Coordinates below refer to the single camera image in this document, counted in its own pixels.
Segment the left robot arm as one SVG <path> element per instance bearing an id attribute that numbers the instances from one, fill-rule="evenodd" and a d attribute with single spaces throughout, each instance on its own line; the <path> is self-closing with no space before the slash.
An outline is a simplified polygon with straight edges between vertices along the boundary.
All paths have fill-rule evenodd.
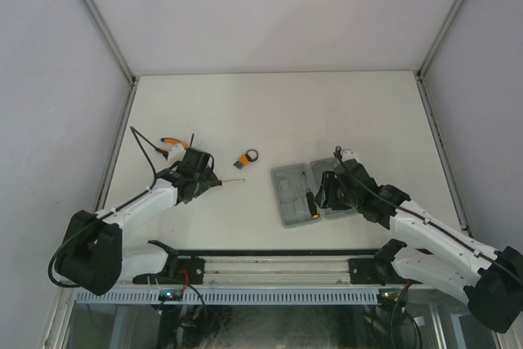
<path id="1" fill-rule="evenodd" d="M 173 282 L 179 273 L 176 250 L 155 239 L 131 246 L 130 236 L 160 213 L 187 204 L 220 184 L 211 154 L 183 149 L 179 160 L 155 174 L 151 187 L 117 208 L 76 212 L 51 257 L 50 281 L 97 296 L 120 281 L 141 281 L 145 275 L 163 284 Z"/>

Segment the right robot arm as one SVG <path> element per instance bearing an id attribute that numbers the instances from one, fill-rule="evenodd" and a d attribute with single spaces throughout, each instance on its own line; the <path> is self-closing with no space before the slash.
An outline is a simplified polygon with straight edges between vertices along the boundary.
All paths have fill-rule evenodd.
<path id="1" fill-rule="evenodd" d="M 522 255 L 496 249 L 436 219 L 392 185 L 378 185 L 355 159 L 322 175 L 322 209 L 355 209 L 391 232 L 374 257 L 377 277 L 432 286 L 462 302 L 486 328 L 506 333 L 522 312 Z"/>

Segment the black yellow screwdriver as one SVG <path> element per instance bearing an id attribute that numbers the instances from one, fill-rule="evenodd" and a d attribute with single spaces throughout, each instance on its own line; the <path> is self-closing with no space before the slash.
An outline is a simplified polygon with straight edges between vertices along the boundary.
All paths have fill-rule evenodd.
<path id="1" fill-rule="evenodd" d="M 320 217 L 320 210 L 318 206 L 315 204 L 315 196 L 312 193 L 311 188 L 309 187 L 309 184 L 307 182 L 307 176 L 304 171 L 302 171 L 302 178 L 305 187 L 306 203 L 309 213 L 312 219 L 318 219 Z"/>
<path id="2" fill-rule="evenodd" d="M 229 184 L 240 183 L 240 182 L 244 182 L 244 181 L 245 181 L 245 179 L 221 180 L 221 181 L 219 181 L 219 186 L 227 186 Z"/>

